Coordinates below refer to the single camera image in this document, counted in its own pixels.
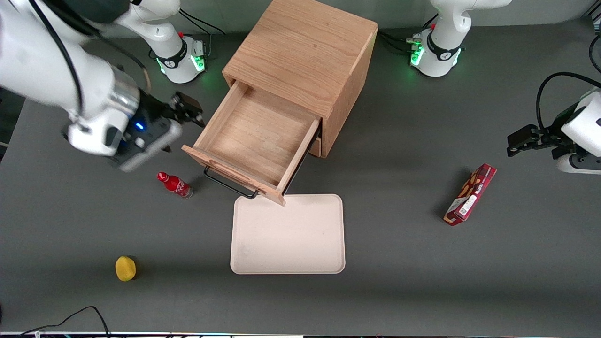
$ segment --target red bottle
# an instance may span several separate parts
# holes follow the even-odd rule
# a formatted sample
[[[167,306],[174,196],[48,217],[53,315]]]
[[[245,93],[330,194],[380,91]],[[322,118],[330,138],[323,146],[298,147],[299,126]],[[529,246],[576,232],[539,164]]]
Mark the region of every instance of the red bottle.
[[[167,190],[182,196],[184,199],[190,198],[194,193],[192,187],[188,183],[180,180],[177,176],[169,176],[161,171],[156,175],[156,178],[163,182]]]

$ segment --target green indicator light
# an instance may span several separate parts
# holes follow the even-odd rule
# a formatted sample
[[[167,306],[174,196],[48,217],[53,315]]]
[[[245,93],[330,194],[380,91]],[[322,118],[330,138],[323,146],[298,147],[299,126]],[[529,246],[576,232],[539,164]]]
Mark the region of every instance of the green indicator light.
[[[461,53],[461,48],[459,48],[457,50],[457,56],[455,57],[455,61],[453,61],[453,65],[455,66],[457,64],[457,60],[459,60],[459,54]]]
[[[414,66],[419,65],[419,61],[421,60],[421,55],[424,53],[424,48],[420,46],[417,51],[413,52],[413,56],[411,57],[411,63]]]
[[[159,64],[160,72],[165,74],[165,69],[163,69],[163,65],[160,63],[159,58],[156,58],[156,62]]]
[[[190,60],[196,67],[196,70],[200,73],[204,70],[204,58],[203,57],[195,57],[194,55],[190,55]]]

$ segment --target wooden drawer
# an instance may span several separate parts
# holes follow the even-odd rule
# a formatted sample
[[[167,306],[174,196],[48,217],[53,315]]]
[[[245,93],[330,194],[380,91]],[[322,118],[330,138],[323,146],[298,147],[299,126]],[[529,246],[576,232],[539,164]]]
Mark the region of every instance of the wooden drawer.
[[[182,149],[206,167],[205,175],[215,171],[285,205],[320,121],[306,108],[236,81],[194,146]]]

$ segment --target bottle label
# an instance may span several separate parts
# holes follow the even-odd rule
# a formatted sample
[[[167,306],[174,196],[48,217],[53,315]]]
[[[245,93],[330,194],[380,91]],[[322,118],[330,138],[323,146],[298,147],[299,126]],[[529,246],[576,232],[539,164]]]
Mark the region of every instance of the bottle label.
[[[184,181],[179,180],[179,182],[177,182],[177,186],[175,188],[174,193],[178,194],[179,196],[186,197],[188,196],[189,191],[190,186],[187,183],[184,183]]]

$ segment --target wooden cabinet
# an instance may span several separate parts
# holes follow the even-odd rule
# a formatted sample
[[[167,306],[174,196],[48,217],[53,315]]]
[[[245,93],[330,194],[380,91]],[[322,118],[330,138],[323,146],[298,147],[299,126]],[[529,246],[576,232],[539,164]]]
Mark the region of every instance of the wooden cabinet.
[[[230,92],[193,147],[201,165],[284,205],[302,158],[325,158],[365,83],[375,22],[274,0],[223,69]]]

